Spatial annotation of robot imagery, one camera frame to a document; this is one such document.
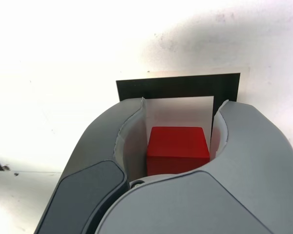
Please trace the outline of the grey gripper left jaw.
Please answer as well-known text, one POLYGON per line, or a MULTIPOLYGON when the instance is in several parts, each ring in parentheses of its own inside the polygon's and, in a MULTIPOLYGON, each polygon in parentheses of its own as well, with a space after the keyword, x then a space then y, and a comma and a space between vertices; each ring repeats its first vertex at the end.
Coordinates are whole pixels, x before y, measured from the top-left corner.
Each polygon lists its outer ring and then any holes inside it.
POLYGON ((143 98, 97 117, 75 146, 36 227, 38 234, 93 234, 112 204, 147 175, 143 98))

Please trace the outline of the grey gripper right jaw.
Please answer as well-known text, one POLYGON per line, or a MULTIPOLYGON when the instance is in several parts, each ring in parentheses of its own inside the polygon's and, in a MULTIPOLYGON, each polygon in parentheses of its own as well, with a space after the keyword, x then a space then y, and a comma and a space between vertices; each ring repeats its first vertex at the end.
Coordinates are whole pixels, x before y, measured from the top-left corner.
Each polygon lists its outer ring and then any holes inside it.
POLYGON ((99 234, 293 234, 293 149, 251 105, 218 110, 215 159, 144 183, 107 211, 99 234))

